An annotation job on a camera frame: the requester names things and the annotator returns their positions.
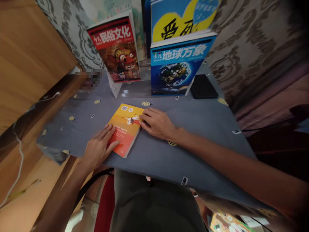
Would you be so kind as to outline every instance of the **magazine cover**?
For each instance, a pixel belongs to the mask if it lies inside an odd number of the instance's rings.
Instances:
[[[121,104],[109,121],[109,124],[112,123],[117,127],[109,142],[120,141],[114,152],[123,158],[127,157],[139,132],[139,116],[143,114],[143,111],[142,108]]]
[[[221,0],[152,0],[152,42],[205,30]]]
[[[216,36],[151,49],[151,95],[185,95]]]
[[[86,12],[86,15],[92,21],[91,24],[98,23],[132,9],[137,43],[136,47],[139,55],[138,58],[140,60],[145,59],[145,39],[141,0],[80,0],[80,3]]]
[[[114,82],[140,81],[129,16],[87,30]]]
[[[210,229],[213,232],[255,232],[241,221],[227,213],[214,213],[211,220]]]

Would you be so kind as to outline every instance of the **patterned wallpaper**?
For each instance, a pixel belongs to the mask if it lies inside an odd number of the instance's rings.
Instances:
[[[304,44],[297,13],[280,0],[223,0],[206,61],[232,104],[239,93]]]
[[[85,69],[103,69],[103,61],[86,31],[91,21],[82,8],[80,1],[36,1],[80,65]]]

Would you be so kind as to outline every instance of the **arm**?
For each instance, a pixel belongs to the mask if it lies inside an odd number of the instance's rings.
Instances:
[[[146,109],[141,126],[149,134],[169,140],[192,152],[218,172],[258,200],[280,212],[295,216],[306,207],[308,183],[250,159],[183,128],[176,128],[167,115],[156,109]]]
[[[79,190],[87,176],[109,156],[112,150],[119,144],[118,141],[108,141],[115,132],[116,127],[106,125],[104,130],[96,134],[87,144],[82,160],[77,164],[72,175],[65,183],[61,191],[47,206],[46,213],[39,221],[35,232],[64,231],[74,210],[75,201]]]

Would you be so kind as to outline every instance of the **earth image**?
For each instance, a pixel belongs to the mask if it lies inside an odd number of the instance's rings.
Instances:
[[[168,64],[158,71],[158,77],[168,87],[181,85],[191,74],[190,65],[187,62]]]

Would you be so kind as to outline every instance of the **black phone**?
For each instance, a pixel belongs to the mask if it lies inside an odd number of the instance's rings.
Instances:
[[[195,99],[218,98],[219,96],[205,74],[194,77],[191,92]]]

